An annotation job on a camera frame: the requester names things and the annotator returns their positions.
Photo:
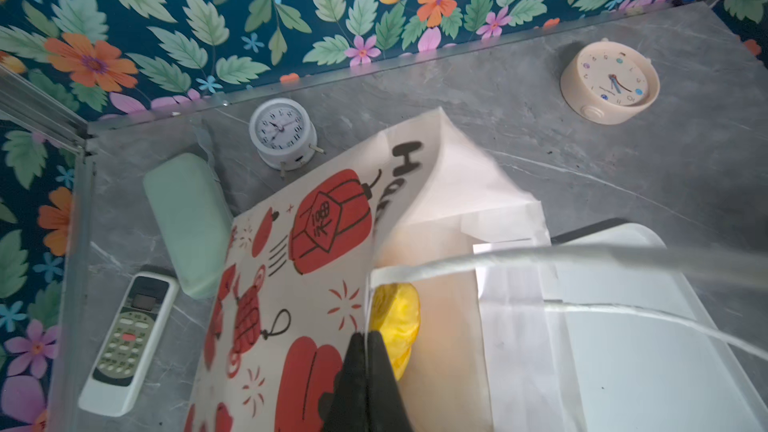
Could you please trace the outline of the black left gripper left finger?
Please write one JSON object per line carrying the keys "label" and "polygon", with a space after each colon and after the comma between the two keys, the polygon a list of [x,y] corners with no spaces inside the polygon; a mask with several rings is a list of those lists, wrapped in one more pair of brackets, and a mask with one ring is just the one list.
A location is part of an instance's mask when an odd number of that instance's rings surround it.
{"label": "black left gripper left finger", "polygon": [[323,431],[368,430],[365,335],[352,335]]}

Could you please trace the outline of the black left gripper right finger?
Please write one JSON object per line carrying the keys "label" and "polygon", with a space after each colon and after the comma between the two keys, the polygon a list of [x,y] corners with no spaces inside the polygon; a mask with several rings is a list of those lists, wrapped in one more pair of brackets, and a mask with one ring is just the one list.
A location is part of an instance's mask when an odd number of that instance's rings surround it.
{"label": "black left gripper right finger", "polygon": [[378,331],[367,334],[367,414],[370,431],[413,431]]}

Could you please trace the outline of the yellow fake croissant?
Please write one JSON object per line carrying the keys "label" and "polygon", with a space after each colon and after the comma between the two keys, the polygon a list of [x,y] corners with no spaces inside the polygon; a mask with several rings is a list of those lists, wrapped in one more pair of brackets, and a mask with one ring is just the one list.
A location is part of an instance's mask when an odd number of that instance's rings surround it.
{"label": "yellow fake croissant", "polygon": [[397,381],[407,369],[420,325],[420,298],[412,284],[395,283],[376,288],[369,328],[381,334]]}

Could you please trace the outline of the red white paper bag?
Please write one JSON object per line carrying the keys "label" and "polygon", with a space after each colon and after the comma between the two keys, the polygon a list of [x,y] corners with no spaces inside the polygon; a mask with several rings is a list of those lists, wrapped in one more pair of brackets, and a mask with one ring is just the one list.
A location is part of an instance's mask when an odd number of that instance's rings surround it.
{"label": "red white paper bag", "polygon": [[549,243],[541,203],[442,110],[373,135],[235,219],[184,429],[320,430],[352,335],[395,283],[420,298],[398,382],[415,430],[576,429],[541,265],[372,276]]}

